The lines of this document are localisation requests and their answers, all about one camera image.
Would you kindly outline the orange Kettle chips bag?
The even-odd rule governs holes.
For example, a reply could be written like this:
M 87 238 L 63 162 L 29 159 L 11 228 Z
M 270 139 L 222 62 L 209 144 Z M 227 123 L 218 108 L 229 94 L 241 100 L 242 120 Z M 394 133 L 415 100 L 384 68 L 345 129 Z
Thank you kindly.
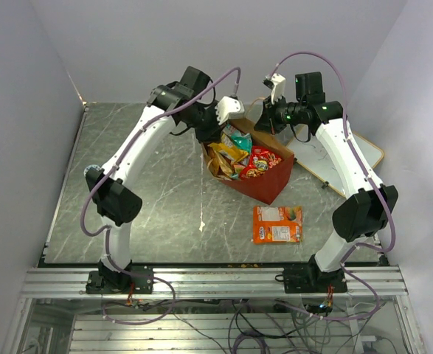
M 214 177 L 231 181 L 235 171 L 231 164 L 217 151 L 211 147 L 208 148 L 209 161 L 207 162 L 208 170 Z

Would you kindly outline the teal snack packet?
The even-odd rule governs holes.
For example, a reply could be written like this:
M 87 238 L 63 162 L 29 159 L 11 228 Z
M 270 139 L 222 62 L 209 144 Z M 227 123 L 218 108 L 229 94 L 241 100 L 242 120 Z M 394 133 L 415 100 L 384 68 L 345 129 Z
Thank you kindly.
M 250 133 L 243 133 L 233 125 L 227 124 L 223 132 L 232 140 L 232 142 L 241 150 L 251 151 L 252 136 Z

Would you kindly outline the small red snack packet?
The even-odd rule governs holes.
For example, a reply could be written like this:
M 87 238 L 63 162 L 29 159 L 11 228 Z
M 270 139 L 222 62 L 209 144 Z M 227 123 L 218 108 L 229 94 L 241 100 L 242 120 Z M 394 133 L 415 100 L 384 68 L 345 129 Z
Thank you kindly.
M 262 146 L 253 146 L 248 164 L 239 173 L 239 179 L 250 179 L 262 176 L 271 168 L 277 166 L 282 158 Z

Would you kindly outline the yellow snack bar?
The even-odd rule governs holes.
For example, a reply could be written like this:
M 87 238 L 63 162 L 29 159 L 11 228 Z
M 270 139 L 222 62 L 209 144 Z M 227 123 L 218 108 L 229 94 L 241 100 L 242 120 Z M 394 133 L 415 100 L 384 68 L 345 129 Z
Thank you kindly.
M 220 142 L 212 142 L 209 147 L 230 160 L 232 164 L 238 163 L 249 156 L 247 151 L 238 148 L 225 133 L 221 134 Z

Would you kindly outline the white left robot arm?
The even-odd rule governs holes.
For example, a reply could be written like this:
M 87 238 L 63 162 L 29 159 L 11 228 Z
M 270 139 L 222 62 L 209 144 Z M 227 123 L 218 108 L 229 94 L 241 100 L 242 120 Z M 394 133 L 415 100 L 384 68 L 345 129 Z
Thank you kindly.
M 87 294 L 123 293 L 134 287 L 131 276 L 130 236 L 142 199 L 131 190 L 145 162 L 157 145 L 181 122 L 195 130 L 199 142 L 216 142 L 229 116 L 241 105 L 232 95 L 210 104 L 200 99 L 215 84 L 208 75 L 191 66 L 179 81 L 157 86 L 134 129 L 118 151 L 101 167 L 90 167 L 86 183 L 105 233 L 103 255 L 90 273 Z

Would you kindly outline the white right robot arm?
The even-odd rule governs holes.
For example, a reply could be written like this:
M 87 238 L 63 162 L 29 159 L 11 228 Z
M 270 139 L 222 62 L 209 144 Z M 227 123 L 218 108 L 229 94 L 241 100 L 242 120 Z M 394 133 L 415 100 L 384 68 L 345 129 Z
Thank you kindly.
M 296 99 L 286 100 L 285 78 L 271 74 L 264 81 L 271 93 L 263 101 L 256 131 L 279 133 L 285 127 L 304 125 L 326 150 L 344 189 L 345 201 L 333 213 L 333 232 L 314 255 L 315 268 L 305 274 L 306 285 L 315 292 L 331 283 L 355 247 L 386 226 L 393 225 L 392 210 L 398 200 L 395 186 L 387 186 L 361 153 L 342 104 L 328 102 L 320 72 L 295 77 Z

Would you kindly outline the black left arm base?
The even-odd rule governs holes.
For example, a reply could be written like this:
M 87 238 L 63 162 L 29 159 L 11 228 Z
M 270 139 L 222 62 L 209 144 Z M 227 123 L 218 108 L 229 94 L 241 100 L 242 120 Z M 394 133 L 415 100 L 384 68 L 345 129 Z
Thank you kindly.
M 133 274 L 112 271 L 103 265 L 98 270 L 91 271 L 86 283 L 87 294 L 151 294 L 153 272 L 147 266 L 130 264 L 126 269 Z

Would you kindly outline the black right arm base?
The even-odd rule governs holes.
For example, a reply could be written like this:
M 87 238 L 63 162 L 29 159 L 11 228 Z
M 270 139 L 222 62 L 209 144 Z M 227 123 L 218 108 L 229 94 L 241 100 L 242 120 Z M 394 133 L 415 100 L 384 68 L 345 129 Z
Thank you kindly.
M 327 293 L 329 290 L 335 294 L 347 292 L 343 270 L 321 271 L 314 255 L 308 262 L 285 267 L 281 274 L 275 276 L 275 280 L 283 284 L 286 294 Z

